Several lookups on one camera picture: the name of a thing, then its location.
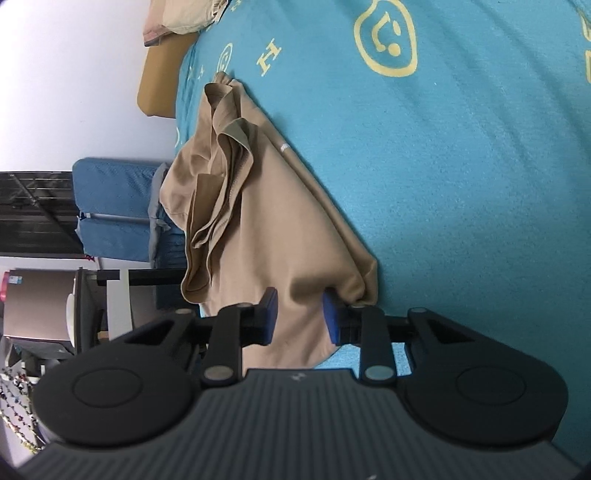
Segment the tan garment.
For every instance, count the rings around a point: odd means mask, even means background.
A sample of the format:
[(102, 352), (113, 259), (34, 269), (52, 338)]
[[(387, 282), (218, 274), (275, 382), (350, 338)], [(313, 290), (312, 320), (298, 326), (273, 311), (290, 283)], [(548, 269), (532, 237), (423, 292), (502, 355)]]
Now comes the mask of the tan garment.
[(159, 191), (184, 232), (181, 293), (213, 316), (276, 289), (273, 340), (243, 352), (245, 368), (311, 368), (334, 351), (322, 294), (378, 299), (378, 263), (242, 83), (218, 73), (204, 87), (197, 129)]

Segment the grey seat cushion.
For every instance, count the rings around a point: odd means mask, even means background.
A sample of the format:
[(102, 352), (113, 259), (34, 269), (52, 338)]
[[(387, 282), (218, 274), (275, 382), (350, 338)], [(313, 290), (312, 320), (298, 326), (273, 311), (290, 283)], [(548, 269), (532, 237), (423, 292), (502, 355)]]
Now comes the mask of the grey seat cushion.
[(168, 171), (168, 165), (161, 163), (153, 173), (147, 207), (149, 221), (148, 255), (152, 268), (164, 268), (171, 262), (174, 252), (174, 230), (167, 220), (160, 204), (159, 194)]

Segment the blue covered chair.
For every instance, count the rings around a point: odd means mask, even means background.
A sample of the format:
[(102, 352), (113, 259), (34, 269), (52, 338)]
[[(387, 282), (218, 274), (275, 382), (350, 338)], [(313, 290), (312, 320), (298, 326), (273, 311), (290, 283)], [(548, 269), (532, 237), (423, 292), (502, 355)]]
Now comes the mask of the blue covered chair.
[[(150, 264), (147, 207), (151, 179), (160, 164), (83, 158), (73, 165), (76, 233), (87, 255)], [(174, 252), (164, 268), (184, 268), (184, 233), (167, 220), (174, 230)]]

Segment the brown refrigerator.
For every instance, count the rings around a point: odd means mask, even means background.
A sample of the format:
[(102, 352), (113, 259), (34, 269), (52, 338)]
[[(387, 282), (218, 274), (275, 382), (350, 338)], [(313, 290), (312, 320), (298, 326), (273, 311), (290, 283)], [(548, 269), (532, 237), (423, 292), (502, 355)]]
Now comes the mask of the brown refrigerator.
[(74, 278), (74, 271), (9, 270), (4, 334), (25, 340), (69, 341), (66, 304)]

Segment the teal patterned bed sheet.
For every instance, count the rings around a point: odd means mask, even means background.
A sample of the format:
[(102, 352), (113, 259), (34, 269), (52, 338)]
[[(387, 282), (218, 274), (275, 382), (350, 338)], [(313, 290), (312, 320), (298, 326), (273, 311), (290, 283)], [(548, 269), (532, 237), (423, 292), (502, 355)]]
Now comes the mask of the teal patterned bed sheet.
[(179, 71), (181, 141), (223, 71), (425, 306), (553, 365), (590, 459), (590, 5), (235, 1)]

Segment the dark window with bars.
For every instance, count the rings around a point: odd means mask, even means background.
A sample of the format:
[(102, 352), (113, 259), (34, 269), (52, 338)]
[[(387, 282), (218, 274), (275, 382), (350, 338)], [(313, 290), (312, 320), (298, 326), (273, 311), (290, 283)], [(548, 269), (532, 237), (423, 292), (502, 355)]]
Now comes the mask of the dark window with bars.
[(0, 215), (3, 256), (84, 256), (75, 233), (79, 210), (68, 171), (3, 172)]

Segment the flower branch decoration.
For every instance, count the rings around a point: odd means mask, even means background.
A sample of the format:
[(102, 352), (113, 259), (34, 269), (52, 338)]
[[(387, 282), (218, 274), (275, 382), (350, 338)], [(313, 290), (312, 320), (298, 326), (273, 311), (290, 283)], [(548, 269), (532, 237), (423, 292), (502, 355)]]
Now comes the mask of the flower branch decoration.
[(35, 455), (45, 446), (38, 432), (32, 408), (35, 383), (29, 378), (23, 362), (1, 369), (1, 420), (16, 436), (20, 445)]

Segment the mustard yellow headboard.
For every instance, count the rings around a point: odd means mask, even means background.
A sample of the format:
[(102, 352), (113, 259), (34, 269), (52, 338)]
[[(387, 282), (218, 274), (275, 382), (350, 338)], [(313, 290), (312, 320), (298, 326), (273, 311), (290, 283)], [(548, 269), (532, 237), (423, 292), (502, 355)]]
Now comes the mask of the mustard yellow headboard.
[(168, 35), (147, 48), (137, 92), (137, 106), (147, 117), (175, 118), (179, 70), (198, 33)]

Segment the plaid pillow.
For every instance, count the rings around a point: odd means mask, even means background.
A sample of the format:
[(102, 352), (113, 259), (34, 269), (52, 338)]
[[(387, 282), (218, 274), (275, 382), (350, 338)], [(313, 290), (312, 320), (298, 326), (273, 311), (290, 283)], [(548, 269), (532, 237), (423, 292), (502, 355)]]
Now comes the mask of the plaid pillow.
[(228, 0), (151, 0), (143, 27), (143, 44), (150, 47), (168, 35), (187, 35), (218, 22)]

